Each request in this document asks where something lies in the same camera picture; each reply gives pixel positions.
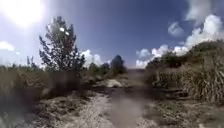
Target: blue sky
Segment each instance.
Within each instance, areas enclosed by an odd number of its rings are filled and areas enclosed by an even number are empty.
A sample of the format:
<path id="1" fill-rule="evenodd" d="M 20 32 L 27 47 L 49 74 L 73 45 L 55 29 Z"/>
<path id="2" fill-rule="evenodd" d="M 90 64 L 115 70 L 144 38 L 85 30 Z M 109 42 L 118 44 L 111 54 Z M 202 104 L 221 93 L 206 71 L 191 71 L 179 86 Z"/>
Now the blue sky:
<path id="1" fill-rule="evenodd" d="M 5 1 L 15 0 L 0 0 L 0 7 L 13 4 Z M 20 1 L 26 5 L 27 0 Z M 87 65 L 120 54 L 128 67 L 144 67 L 167 50 L 181 55 L 200 41 L 224 37 L 224 0 L 42 0 L 42 9 L 31 5 L 21 5 L 24 12 L 0 9 L 2 63 L 25 63 L 33 55 L 40 64 L 38 36 L 56 16 L 74 25 Z M 31 22 L 38 14 L 41 18 Z M 25 25 L 18 24 L 23 20 Z"/>

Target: tall grass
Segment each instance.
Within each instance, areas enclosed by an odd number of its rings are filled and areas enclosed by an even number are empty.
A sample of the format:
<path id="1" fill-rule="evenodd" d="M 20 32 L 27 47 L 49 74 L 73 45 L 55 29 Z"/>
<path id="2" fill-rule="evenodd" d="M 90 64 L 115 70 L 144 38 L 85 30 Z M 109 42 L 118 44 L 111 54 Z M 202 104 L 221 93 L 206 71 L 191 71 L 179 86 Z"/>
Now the tall grass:
<path id="1" fill-rule="evenodd" d="M 185 66 L 181 79 L 184 89 L 197 100 L 224 103 L 224 60 L 222 55 L 207 56 L 201 65 Z"/>

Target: green foliage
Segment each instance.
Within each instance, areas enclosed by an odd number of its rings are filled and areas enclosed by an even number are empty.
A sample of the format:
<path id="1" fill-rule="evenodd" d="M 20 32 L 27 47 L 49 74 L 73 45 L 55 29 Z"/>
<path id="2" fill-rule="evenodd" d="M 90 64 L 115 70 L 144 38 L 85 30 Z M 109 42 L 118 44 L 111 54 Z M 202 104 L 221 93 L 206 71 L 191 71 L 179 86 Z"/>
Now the green foliage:
<path id="1" fill-rule="evenodd" d="M 85 63 L 84 56 L 80 55 L 75 45 L 73 26 L 66 26 L 66 22 L 57 17 L 46 27 L 46 42 L 41 36 L 39 51 L 40 58 L 47 70 L 73 71 L 79 73 Z"/>
<path id="2" fill-rule="evenodd" d="M 124 67 L 124 60 L 120 55 L 114 57 L 114 59 L 110 63 L 111 65 L 111 75 L 116 76 L 118 74 L 122 74 L 126 71 Z"/>
<path id="3" fill-rule="evenodd" d="M 106 75 L 110 70 L 110 65 L 108 63 L 104 63 L 99 67 L 99 74 L 101 76 Z"/>
<path id="4" fill-rule="evenodd" d="M 99 74 L 99 67 L 95 63 L 91 63 L 89 66 L 89 74 L 91 76 L 96 76 Z"/>

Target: sun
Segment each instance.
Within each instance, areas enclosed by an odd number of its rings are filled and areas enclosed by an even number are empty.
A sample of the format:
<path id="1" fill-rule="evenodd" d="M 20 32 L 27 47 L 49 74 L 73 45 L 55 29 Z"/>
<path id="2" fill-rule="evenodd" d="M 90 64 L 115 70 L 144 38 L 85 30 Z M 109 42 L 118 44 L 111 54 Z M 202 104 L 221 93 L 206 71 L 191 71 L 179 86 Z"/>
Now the sun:
<path id="1" fill-rule="evenodd" d="M 41 0 L 0 0 L 0 12 L 21 27 L 28 27 L 43 18 Z"/>

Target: bush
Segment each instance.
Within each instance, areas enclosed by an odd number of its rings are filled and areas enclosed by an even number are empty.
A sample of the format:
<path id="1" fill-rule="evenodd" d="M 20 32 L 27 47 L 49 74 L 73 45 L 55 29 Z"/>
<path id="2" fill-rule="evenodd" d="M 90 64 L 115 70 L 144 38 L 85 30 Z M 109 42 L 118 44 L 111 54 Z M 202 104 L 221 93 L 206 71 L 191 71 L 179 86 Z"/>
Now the bush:
<path id="1" fill-rule="evenodd" d="M 110 74 L 112 76 L 122 74 L 126 71 L 124 67 L 124 60 L 120 55 L 115 56 L 114 59 L 111 61 L 110 65 L 111 65 Z"/>
<path id="2" fill-rule="evenodd" d="M 99 67 L 95 63 L 91 63 L 89 66 L 89 74 L 91 76 L 99 75 Z"/>
<path id="3" fill-rule="evenodd" d="M 182 72 L 179 69 L 148 71 L 145 81 L 150 88 L 181 88 L 181 76 Z"/>
<path id="4" fill-rule="evenodd" d="M 101 76 L 106 75 L 110 70 L 110 65 L 108 63 L 104 63 L 99 67 L 99 74 Z"/>

